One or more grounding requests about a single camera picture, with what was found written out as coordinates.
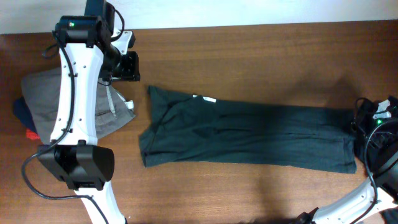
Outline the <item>dark green t-shirt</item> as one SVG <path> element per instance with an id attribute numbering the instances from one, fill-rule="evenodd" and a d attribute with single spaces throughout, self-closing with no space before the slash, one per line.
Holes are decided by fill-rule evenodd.
<path id="1" fill-rule="evenodd" d="M 270 164 L 353 174 L 353 112 L 217 100 L 150 86 L 143 163 Z"/>

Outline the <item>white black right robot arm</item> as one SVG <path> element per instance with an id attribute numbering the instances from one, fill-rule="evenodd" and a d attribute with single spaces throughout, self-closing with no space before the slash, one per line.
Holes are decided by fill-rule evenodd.
<path id="1" fill-rule="evenodd" d="M 359 223 L 384 210 L 397 207 L 397 98 L 376 102 L 358 98 L 351 129 L 362 150 L 367 179 L 338 201 L 309 213 L 292 223 Z"/>

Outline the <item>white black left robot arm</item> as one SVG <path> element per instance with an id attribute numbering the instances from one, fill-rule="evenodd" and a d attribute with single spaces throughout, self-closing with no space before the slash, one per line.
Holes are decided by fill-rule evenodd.
<path id="1" fill-rule="evenodd" d="M 95 128 L 97 86 L 140 80 L 133 32 L 117 29 L 119 12 L 88 1 L 81 16 L 63 16 L 53 37 L 62 64 L 60 97 L 50 143 L 35 158 L 73 190 L 93 223 L 126 223 L 114 197 L 114 153 L 100 147 Z"/>

